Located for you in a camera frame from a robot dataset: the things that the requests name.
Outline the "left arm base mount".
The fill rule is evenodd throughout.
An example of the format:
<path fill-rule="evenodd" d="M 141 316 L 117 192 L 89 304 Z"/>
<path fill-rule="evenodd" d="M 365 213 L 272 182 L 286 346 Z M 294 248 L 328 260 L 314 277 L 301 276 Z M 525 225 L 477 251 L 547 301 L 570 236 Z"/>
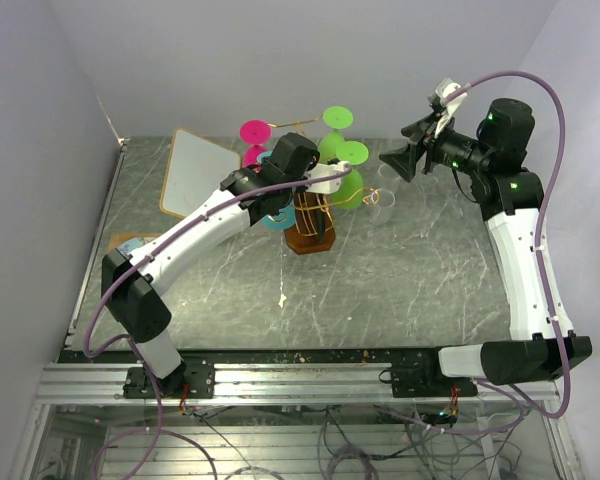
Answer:
<path fill-rule="evenodd" d="M 137 367 L 129 368 L 123 385 L 124 399 L 156 397 L 154 385 L 142 357 L 136 357 Z M 155 380 L 162 399 L 211 399 L 215 389 L 215 367 L 206 354 L 185 352 L 181 365 L 165 379 Z"/>

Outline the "green wine glass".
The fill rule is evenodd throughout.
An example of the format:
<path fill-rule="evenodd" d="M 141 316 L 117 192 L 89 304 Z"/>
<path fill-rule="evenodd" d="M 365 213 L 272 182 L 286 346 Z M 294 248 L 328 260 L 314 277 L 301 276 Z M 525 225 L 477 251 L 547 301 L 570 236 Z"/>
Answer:
<path fill-rule="evenodd" d="M 369 150 L 359 141 L 345 141 L 337 147 L 336 157 L 352 166 L 349 174 L 342 178 L 337 192 L 330 196 L 332 205 L 345 210 L 358 208 L 363 201 L 364 180 L 356 169 L 369 158 Z"/>
<path fill-rule="evenodd" d="M 336 157 L 337 148 L 345 142 L 341 131 L 353 124 L 354 116 L 344 106 L 331 106 L 323 112 L 322 120 L 330 128 L 330 132 L 319 141 L 318 151 L 320 162 L 328 163 Z"/>

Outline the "blue plastic wine glass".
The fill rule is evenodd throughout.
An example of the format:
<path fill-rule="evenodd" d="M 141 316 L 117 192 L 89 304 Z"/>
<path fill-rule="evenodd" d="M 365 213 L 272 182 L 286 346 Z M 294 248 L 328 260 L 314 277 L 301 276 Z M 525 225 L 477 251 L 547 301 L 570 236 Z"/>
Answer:
<path fill-rule="evenodd" d="M 260 171 L 265 159 L 268 159 L 272 151 L 264 151 L 257 156 L 256 170 Z M 280 208 L 276 214 L 266 215 L 262 218 L 261 224 L 270 230 L 282 231 L 292 227 L 295 220 L 292 217 L 293 207 L 292 201 L 289 201 L 284 207 Z"/>

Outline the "clear plastic cup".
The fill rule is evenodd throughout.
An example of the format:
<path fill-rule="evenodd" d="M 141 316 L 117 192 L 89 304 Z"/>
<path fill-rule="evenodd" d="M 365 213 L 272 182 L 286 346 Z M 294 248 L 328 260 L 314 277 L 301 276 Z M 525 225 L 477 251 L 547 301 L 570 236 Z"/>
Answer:
<path fill-rule="evenodd" d="M 396 194 L 401 185 L 401 177 L 389 165 L 382 163 L 376 173 L 376 187 Z"/>
<path fill-rule="evenodd" d="M 367 207 L 370 223 L 375 226 L 388 223 L 392 217 L 394 206 L 393 192 L 383 188 L 376 189 L 371 195 L 370 204 Z"/>

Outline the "clear plastic cup front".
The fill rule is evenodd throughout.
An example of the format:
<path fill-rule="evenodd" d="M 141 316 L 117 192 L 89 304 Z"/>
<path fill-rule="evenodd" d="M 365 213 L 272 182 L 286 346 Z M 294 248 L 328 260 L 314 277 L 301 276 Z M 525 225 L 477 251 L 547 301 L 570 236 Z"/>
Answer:
<path fill-rule="evenodd" d="M 388 223 L 392 217 L 394 206 L 393 192 L 383 188 L 376 189 L 371 195 L 370 204 L 367 207 L 370 223 L 375 226 Z"/>

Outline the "pink plastic wine glass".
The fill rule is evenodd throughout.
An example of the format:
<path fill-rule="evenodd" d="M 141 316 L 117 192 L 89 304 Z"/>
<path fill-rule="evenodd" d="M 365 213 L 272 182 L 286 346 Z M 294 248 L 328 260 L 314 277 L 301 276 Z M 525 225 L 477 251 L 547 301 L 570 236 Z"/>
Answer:
<path fill-rule="evenodd" d="M 242 166 L 248 167 L 257 163 L 258 157 L 266 151 L 264 144 L 272 136 L 272 127 L 262 120 L 249 120 L 239 130 L 241 140 L 247 145 L 242 158 Z"/>

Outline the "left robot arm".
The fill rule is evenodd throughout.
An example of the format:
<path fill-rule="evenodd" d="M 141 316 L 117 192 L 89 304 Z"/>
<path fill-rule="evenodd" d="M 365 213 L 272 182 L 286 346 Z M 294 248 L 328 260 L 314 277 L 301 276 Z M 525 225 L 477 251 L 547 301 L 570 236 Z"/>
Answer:
<path fill-rule="evenodd" d="M 201 207 L 169 231 L 128 255 L 113 250 L 105 256 L 102 306 L 130 337 L 158 395 L 176 395 L 186 370 L 168 332 L 171 313 L 163 295 L 203 253 L 286 207 L 318 158 L 311 140 L 285 134 L 260 166 L 231 172 Z"/>

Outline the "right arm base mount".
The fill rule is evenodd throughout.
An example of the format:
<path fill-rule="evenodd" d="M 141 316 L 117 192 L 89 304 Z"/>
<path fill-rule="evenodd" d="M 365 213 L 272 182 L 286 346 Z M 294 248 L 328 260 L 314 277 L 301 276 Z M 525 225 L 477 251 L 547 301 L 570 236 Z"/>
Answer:
<path fill-rule="evenodd" d="M 378 378 L 390 386 L 394 398 L 451 397 L 453 388 L 460 397 L 475 397 L 478 389 L 468 377 L 443 375 L 438 359 L 440 350 L 440 347 L 385 350 L 382 361 L 389 366 Z"/>

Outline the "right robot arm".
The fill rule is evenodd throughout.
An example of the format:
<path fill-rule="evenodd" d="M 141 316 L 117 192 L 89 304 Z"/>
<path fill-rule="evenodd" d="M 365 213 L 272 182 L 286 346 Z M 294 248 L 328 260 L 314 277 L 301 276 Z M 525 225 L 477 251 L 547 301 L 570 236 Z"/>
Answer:
<path fill-rule="evenodd" d="M 380 159 L 411 181 L 437 165 L 465 174 L 496 256 L 510 311 L 510 337 L 479 345 L 443 347 L 438 361 L 420 373 L 430 394 L 445 394 L 456 377 L 482 377 L 494 385 L 555 380 L 593 352 L 591 340 L 579 336 L 556 292 L 545 293 L 538 264 L 541 236 L 536 225 L 544 189 L 540 178 L 524 168 L 526 147 L 535 126 L 531 108 L 515 99 L 498 98 L 489 107 L 474 138 L 454 129 L 451 110 L 440 100 L 431 113 L 402 128 L 404 147 Z"/>

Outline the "green wine glass front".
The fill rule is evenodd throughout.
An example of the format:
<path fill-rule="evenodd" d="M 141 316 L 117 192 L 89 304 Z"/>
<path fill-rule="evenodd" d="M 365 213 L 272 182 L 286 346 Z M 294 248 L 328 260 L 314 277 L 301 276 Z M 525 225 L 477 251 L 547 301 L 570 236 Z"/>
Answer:
<path fill-rule="evenodd" d="M 345 210 L 358 208 L 363 201 L 364 180 L 356 169 L 369 158 L 369 150 L 359 141 L 345 141 L 337 147 L 336 157 L 352 166 L 349 174 L 342 178 L 337 192 L 330 196 L 332 205 Z"/>

